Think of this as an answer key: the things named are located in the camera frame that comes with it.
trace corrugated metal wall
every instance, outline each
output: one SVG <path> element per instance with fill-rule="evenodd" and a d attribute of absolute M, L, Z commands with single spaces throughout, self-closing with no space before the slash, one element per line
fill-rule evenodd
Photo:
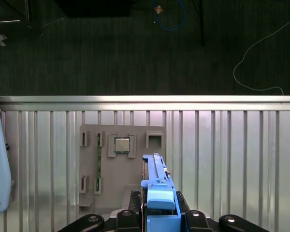
<path fill-rule="evenodd" d="M 165 126 L 168 169 L 191 208 L 290 232 L 290 111 L 8 111 L 2 120 L 15 187 L 0 232 L 55 232 L 76 219 L 82 123 Z"/>

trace slot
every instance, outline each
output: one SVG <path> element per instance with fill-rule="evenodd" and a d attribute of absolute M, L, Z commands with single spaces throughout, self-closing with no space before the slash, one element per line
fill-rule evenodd
<path fill-rule="evenodd" d="M 87 175 L 83 175 L 81 178 L 81 189 L 80 193 L 87 193 L 88 192 L 88 185 L 89 185 L 89 177 Z"/>
<path fill-rule="evenodd" d="M 101 134 L 98 134 L 98 146 L 101 147 Z"/>
<path fill-rule="evenodd" d="M 88 138 L 89 138 L 89 132 L 85 131 L 81 133 L 81 146 L 89 146 L 89 142 L 88 142 Z"/>
<path fill-rule="evenodd" d="M 85 146 L 85 133 L 82 133 L 82 146 Z"/>
<path fill-rule="evenodd" d="M 84 191 L 85 176 L 82 177 L 81 191 Z"/>
<path fill-rule="evenodd" d="M 148 138 L 148 145 L 151 149 L 161 149 L 161 135 L 150 135 Z"/>

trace black object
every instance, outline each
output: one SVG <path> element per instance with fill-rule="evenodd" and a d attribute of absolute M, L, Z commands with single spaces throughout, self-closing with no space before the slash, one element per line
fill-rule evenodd
<path fill-rule="evenodd" d="M 67 17 L 121 17 L 130 15 L 132 0 L 55 0 Z"/>
<path fill-rule="evenodd" d="M 192 3 L 200 20 L 201 45 L 205 46 L 203 0 L 192 0 Z"/>
<path fill-rule="evenodd" d="M 236 215 L 221 216 L 217 223 L 199 210 L 190 210 L 183 194 L 180 191 L 176 194 L 182 214 L 181 232 L 268 232 Z M 140 202 L 140 192 L 132 191 L 129 208 L 119 212 L 116 218 L 104 221 L 99 215 L 89 214 L 59 232 L 141 232 Z"/>
<path fill-rule="evenodd" d="M 9 0 L 0 0 L 0 7 L 4 10 L 0 16 L 0 34 L 9 35 L 12 32 L 25 32 L 26 34 L 40 35 L 40 26 L 33 23 L 33 5 L 31 0 L 24 2 L 24 13 L 18 11 Z"/>

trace gray panel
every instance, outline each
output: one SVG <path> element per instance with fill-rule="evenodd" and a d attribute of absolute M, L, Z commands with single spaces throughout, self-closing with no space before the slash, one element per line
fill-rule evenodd
<path fill-rule="evenodd" d="M 278 229 L 278 162 L 276 158 L 278 157 L 278 147 L 276 147 L 276 142 L 278 142 L 278 112 L 269 112 L 269 140 L 268 140 L 268 195 L 266 200 L 268 201 L 267 214 L 268 214 L 268 227 L 269 231 L 276 232 Z"/>
<path fill-rule="evenodd" d="M 172 114 L 172 174 L 173 182 L 178 190 L 183 190 L 183 113 L 180 111 L 170 112 Z"/>
<path fill-rule="evenodd" d="M 20 157 L 20 139 L 21 139 L 21 131 L 20 129 L 20 114 L 18 112 L 7 112 L 5 114 L 5 126 L 6 132 L 5 134 L 6 139 L 13 140 L 13 143 L 10 144 L 10 151 L 9 151 L 9 162 L 13 165 L 10 166 L 11 168 L 11 175 L 12 179 L 15 181 L 15 187 L 13 188 L 12 199 L 14 200 L 8 210 L 7 210 L 7 218 L 13 218 L 12 220 L 7 221 L 7 231 L 12 232 L 15 228 L 22 228 L 22 159 Z"/>
<path fill-rule="evenodd" d="M 101 112 L 102 123 L 110 123 L 114 119 L 114 112 Z M 142 180 L 143 154 L 160 153 L 165 158 L 165 128 L 140 126 L 81 126 L 79 140 L 85 140 L 80 147 L 79 180 L 79 208 L 81 214 L 99 213 L 110 214 L 120 209 L 126 185 L 139 186 Z M 101 151 L 98 148 L 98 134 L 100 134 Z M 147 136 L 161 135 L 161 144 L 151 143 L 147 147 Z M 116 137 L 133 136 L 130 138 L 130 152 L 115 154 L 114 139 Z M 99 190 L 96 190 L 98 163 L 100 155 L 101 178 Z"/>
<path fill-rule="evenodd" d="M 290 231 L 290 112 L 279 113 L 278 231 Z"/>
<path fill-rule="evenodd" d="M 19 113 L 11 109 L 14 112 L 6 112 L 3 121 L 13 179 L 21 181 L 13 189 L 10 208 L 0 214 L 0 231 L 57 230 L 78 217 L 80 126 L 89 123 L 165 126 L 168 169 L 191 208 L 205 208 L 214 219 L 229 212 L 246 215 L 269 231 L 289 232 L 290 104 L 224 104 L 222 100 L 189 106 L 174 102 L 166 112 L 161 109 L 167 102 L 153 104 L 158 111 L 147 111 L 145 102 L 136 106 L 142 111 Z M 43 102 L 40 107 L 52 105 Z M 110 110 L 111 104 L 106 104 L 103 107 Z"/>
<path fill-rule="evenodd" d="M 196 139 L 197 141 L 197 157 L 195 169 L 197 172 L 197 177 L 195 178 L 197 186 L 197 202 L 196 208 L 206 213 L 207 216 L 213 217 L 213 178 L 212 171 L 214 165 L 214 147 L 212 144 L 214 133 L 212 130 L 215 129 L 215 126 L 212 125 L 214 122 L 215 116 L 212 118 L 212 112 L 204 111 L 197 112 L 196 114 Z"/>
<path fill-rule="evenodd" d="M 259 214 L 260 222 L 259 225 L 265 228 L 269 228 L 269 132 L 270 132 L 270 125 L 269 125 L 269 112 L 264 111 L 261 112 L 261 119 L 260 119 L 260 126 L 261 126 L 261 136 L 260 136 L 260 143 L 261 144 L 261 176 L 259 176 L 259 182 L 261 184 L 261 214 Z"/>
<path fill-rule="evenodd" d="M 260 207 L 260 112 L 247 112 L 246 211 L 245 216 L 259 223 Z"/>
<path fill-rule="evenodd" d="M 196 189 L 196 117 L 195 111 L 183 112 L 182 193 L 188 205 L 195 206 Z"/>
<path fill-rule="evenodd" d="M 38 112 L 37 115 L 37 160 L 38 160 L 38 212 L 39 230 L 51 231 L 53 227 L 53 189 L 52 189 L 52 159 L 51 147 L 51 112 Z"/>
<path fill-rule="evenodd" d="M 231 112 L 231 195 L 230 212 L 243 216 L 244 112 Z"/>
<path fill-rule="evenodd" d="M 221 124 L 219 138 L 221 167 L 220 167 L 220 199 L 221 214 L 230 213 L 230 190 L 231 190 L 231 173 L 230 173 L 230 155 L 231 155 L 231 113 L 227 111 L 221 112 Z"/>
<path fill-rule="evenodd" d="M 67 169 L 67 140 L 66 135 L 66 112 L 54 112 L 52 120 L 52 147 L 53 147 L 53 184 L 54 196 L 52 198 L 54 227 L 59 231 L 67 224 L 67 187 L 68 187 L 68 169 Z"/>
<path fill-rule="evenodd" d="M 214 134 L 211 135 L 212 145 L 214 146 L 213 150 L 213 170 L 212 175 L 214 179 L 212 179 L 212 188 L 211 188 L 211 194 L 213 199 L 213 202 L 211 204 L 213 205 L 214 215 L 213 218 L 219 218 L 221 216 L 221 208 L 222 208 L 222 202 L 221 202 L 221 184 L 222 184 L 222 171 L 221 171 L 221 163 L 222 163 L 222 155 L 221 155 L 221 143 L 223 142 L 222 139 L 222 112 L 216 111 L 212 112 L 212 132 Z"/>

